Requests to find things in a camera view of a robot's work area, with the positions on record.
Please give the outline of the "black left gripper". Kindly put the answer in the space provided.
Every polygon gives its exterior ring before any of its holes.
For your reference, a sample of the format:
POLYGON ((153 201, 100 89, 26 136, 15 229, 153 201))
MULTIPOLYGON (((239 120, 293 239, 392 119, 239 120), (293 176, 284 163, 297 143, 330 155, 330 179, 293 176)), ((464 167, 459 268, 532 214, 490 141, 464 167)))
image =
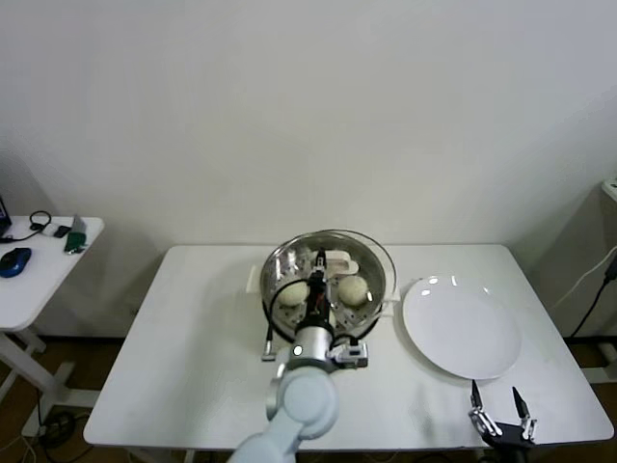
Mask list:
POLYGON ((305 316, 301 320, 302 329, 308 327, 333 328, 330 323, 330 303, 325 296, 325 292, 319 290, 330 287, 331 273, 331 269, 327 268, 326 250, 319 249, 310 274, 311 291, 307 300, 305 316))

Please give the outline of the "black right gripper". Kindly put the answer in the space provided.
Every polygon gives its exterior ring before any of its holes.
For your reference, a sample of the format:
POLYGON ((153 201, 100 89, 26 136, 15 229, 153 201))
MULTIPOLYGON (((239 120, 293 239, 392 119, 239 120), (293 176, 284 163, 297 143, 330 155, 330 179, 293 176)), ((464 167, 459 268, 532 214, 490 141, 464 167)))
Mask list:
POLYGON ((516 387, 512 388, 515 406, 521 426, 496 422, 484 410, 481 394, 475 380, 471 381, 471 410, 469 418, 484 442, 497 454, 500 462, 527 463, 528 453, 534 447, 536 420, 516 387))

